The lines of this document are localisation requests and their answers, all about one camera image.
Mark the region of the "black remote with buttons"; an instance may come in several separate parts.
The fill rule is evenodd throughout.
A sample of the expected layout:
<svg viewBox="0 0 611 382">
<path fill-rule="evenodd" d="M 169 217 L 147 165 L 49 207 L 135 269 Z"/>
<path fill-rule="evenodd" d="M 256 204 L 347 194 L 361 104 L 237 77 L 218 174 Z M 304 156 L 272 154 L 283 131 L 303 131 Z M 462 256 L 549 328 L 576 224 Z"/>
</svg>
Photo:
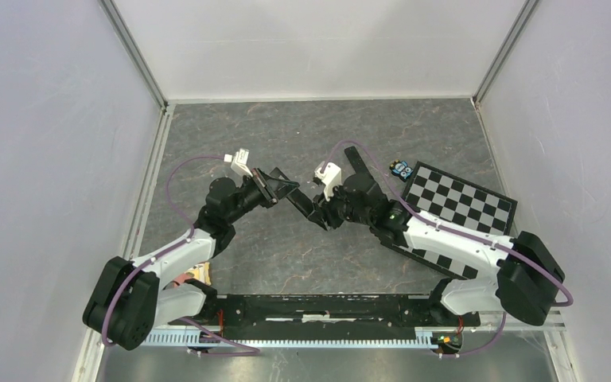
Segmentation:
<svg viewBox="0 0 611 382">
<path fill-rule="evenodd" d="M 300 189 L 293 191 L 286 198 L 308 220 L 308 215 L 313 211 L 313 201 Z"/>
</svg>

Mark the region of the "black remote back up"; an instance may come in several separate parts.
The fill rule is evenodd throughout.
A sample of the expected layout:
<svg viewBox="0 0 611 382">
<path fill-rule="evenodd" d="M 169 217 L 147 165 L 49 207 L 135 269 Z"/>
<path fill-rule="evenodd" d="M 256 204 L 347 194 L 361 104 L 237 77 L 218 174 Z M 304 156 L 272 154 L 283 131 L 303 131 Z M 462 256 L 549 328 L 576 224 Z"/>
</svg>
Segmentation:
<svg viewBox="0 0 611 382">
<path fill-rule="evenodd" d="M 358 149 L 355 146 L 346 147 L 344 149 L 344 154 L 353 169 L 353 174 L 346 178 L 346 183 L 351 183 L 353 181 L 374 180 Z"/>
</svg>

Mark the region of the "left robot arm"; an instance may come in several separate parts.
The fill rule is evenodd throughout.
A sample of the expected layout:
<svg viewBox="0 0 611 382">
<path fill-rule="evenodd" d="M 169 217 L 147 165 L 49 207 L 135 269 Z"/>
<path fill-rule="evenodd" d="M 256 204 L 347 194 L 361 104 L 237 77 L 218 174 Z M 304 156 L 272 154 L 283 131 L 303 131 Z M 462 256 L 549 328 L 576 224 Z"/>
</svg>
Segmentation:
<svg viewBox="0 0 611 382">
<path fill-rule="evenodd" d="M 132 260 L 116 256 L 104 266 L 85 306 L 82 322 L 105 345 L 140 346 L 151 330 L 185 317 L 212 322 L 218 303 L 197 285 L 170 288 L 177 276 L 219 255 L 235 236 L 234 223 L 257 207 L 269 209 L 298 182 L 252 169 L 241 185 L 229 177 L 212 181 L 191 227 L 171 243 Z"/>
</svg>

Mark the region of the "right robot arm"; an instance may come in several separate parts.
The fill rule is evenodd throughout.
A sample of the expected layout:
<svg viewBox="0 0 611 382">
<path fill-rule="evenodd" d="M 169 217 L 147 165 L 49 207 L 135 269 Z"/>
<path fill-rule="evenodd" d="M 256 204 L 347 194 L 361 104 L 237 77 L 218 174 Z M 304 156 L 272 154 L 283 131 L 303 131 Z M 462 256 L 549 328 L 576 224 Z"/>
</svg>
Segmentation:
<svg viewBox="0 0 611 382">
<path fill-rule="evenodd" d="M 430 319 L 447 325 L 457 316 L 480 311 L 510 314 L 528 325 L 543 325 L 565 294 L 565 274 L 544 242 L 522 231 L 518 236 L 491 235 L 464 228 L 427 211 L 416 211 L 392 200 L 368 173 L 347 178 L 332 163 L 314 171 L 322 186 L 310 216 L 324 228 L 344 222 L 369 228 L 380 243 L 397 247 L 434 264 L 456 267 L 431 292 Z"/>
</svg>

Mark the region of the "blue owl figure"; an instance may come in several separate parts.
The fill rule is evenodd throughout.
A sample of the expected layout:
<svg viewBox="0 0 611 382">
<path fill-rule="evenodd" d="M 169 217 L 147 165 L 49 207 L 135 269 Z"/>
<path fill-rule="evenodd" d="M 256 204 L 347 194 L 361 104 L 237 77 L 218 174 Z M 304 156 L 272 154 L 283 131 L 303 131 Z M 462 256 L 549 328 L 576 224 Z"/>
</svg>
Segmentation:
<svg viewBox="0 0 611 382">
<path fill-rule="evenodd" d="M 413 173 L 413 168 L 407 162 L 395 160 L 389 165 L 389 170 L 393 176 L 399 178 L 402 182 L 407 182 Z"/>
</svg>

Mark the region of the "black white chessboard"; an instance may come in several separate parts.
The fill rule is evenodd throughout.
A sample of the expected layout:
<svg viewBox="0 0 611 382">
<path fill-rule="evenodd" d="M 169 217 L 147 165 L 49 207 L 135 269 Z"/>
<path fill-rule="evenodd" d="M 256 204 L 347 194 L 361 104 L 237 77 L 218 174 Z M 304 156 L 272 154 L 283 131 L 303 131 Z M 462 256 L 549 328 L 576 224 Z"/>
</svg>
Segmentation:
<svg viewBox="0 0 611 382">
<path fill-rule="evenodd" d="M 413 209 L 485 234 L 510 234 L 516 200 L 423 162 L 411 167 L 402 198 Z"/>
</svg>

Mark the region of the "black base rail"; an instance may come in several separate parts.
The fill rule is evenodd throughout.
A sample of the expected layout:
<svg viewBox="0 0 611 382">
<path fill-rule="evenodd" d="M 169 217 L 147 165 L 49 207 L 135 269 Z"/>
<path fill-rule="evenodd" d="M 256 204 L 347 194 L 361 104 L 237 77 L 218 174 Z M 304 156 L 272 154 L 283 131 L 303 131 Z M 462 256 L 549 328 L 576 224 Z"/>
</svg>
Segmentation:
<svg viewBox="0 0 611 382">
<path fill-rule="evenodd" d="M 409 340 L 417 328 L 473 326 L 423 294 L 226 294 L 194 320 L 231 340 Z"/>
</svg>

